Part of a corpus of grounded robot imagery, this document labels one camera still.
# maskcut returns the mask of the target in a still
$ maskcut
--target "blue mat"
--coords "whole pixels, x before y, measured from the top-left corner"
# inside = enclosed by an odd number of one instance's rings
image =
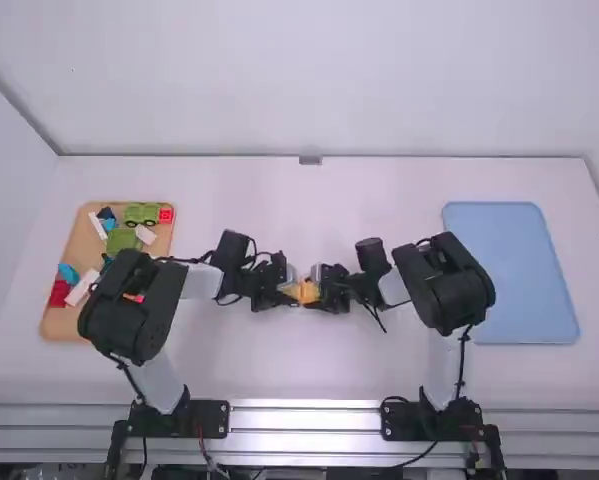
[[[451,202],[443,221],[486,269],[497,301],[480,344],[572,344],[579,325],[541,210],[529,202]]]

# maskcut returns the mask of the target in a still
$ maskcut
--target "red lego brick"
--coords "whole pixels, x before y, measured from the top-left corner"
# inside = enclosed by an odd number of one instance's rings
[[[48,306],[54,308],[63,308],[66,306],[64,299],[70,293],[70,285],[65,280],[55,280],[48,299]]]
[[[159,210],[159,223],[171,224],[175,217],[175,212],[170,207],[161,207]]]
[[[144,296],[143,295],[129,295],[127,293],[123,294],[123,298],[127,298],[128,300],[132,300],[135,303],[143,303]]]

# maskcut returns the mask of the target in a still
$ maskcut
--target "green lego brick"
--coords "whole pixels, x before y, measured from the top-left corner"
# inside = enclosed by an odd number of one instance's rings
[[[143,224],[152,227],[159,223],[159,210],[161,205],[158,203],[146,203],[143,206]]]
[[[141,250],[141,241],[135,235],[133,228],[113,228],[108,233],[106,253],[114,257],[123,248]]]
[[[143,205],[141,203],[129,204],[123,212],[123,223],[131,228],[143,223]]]

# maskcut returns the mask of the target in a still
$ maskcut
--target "metal frame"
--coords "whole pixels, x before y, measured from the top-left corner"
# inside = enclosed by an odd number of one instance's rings
[[[387,467],[428,446],[385,442],[378,401],[231,400],[231,405],[228,438],[207,441],[215,459],[229,465]],[[0,462],[103,463],[112,424],[127,412],[124,405],[0,404]],[[599,411],[486,408],[484,420],[499,425],[509,468],[599,469]],[[204,463],[196,440],[147,443],[150,464]],[[440,443],[413,466],[462,468],[467,448]],[[141,440],[130,439],[125,461],[142,460]]]

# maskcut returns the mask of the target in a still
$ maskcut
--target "yellow object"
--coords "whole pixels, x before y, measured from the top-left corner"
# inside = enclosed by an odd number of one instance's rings
[[[289,297],[294,298],[301,305],[319,301],[319,286],[308,280],[302,280],[299,283],[293,283],[292,285],[281,290],[281,292]]]

